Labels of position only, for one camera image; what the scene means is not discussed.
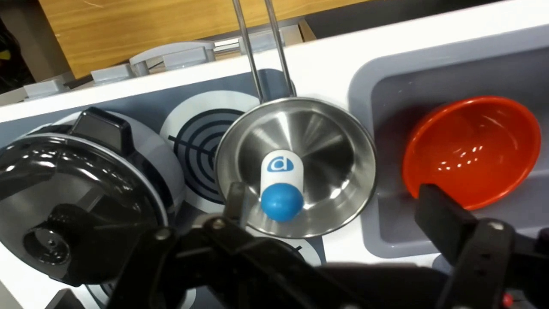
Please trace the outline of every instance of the lid handle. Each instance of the lid handle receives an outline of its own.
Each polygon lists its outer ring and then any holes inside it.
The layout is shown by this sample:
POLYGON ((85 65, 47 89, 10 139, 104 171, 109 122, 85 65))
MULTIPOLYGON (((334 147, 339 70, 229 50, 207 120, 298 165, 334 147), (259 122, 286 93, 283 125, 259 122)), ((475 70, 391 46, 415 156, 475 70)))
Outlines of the lid handle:
POLYGON ((72 125, 70 134, 94 141, 121 156, 126 156, 135 149, 130 123, 94 106, 80 113, 72 125))

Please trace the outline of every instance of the red bowl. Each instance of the red bowl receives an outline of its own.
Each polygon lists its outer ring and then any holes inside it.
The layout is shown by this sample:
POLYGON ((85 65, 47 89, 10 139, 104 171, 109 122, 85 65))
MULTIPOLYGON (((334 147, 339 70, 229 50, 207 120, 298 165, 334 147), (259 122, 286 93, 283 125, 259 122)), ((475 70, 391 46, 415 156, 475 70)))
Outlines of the red bowl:
POLYGON ((403 180, 416 199, 435 183, 464 209, 485 208, 516 189, 540 151, 540 129, 528 108, 500 96, 444 105, 413 129, 403 180))

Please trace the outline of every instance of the wooden table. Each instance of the wooden table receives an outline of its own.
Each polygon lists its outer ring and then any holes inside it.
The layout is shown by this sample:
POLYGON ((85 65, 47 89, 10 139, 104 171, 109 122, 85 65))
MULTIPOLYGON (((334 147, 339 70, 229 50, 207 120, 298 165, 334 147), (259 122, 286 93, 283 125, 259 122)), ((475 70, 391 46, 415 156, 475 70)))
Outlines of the wooden table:
MULTIPOLYGON (((274 0, 293 19, 363 0, 274 0)), ((231 0, 39 0, 75 77, 147 48, 236 31, 231 0)), ((265 24, 262 0, 241 0, 248 26, 265 24)))

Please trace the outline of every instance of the black lid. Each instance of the black lid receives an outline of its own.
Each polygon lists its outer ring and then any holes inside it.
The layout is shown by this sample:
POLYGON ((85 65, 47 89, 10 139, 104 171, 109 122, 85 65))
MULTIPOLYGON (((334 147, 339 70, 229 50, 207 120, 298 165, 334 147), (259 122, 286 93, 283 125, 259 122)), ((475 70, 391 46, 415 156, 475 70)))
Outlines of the black lid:
POLYGON ((113 278, 157 201, 132 168, 68 134, 22 137, 0 151, 0 240, 65 283, 113 278))

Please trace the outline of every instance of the gray plastic container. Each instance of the gray plastic container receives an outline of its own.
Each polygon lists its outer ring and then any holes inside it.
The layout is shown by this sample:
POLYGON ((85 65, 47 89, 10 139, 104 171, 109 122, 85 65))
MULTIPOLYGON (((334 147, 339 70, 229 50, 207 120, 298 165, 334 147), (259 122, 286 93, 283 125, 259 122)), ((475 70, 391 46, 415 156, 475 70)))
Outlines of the gray plastic container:
POLYGON ((521 101, 542 127, 542 149, 528 178, 475 211, 519 233, 549 226, 549 26, 446 44, 365 63, 349 87, 349 111, 373 134, 379 182, 361 213, 365 247, 380 257, 435 252, 413 221, 415 201, 401 180, 406 139, 430 110, 468 96, 521 101))

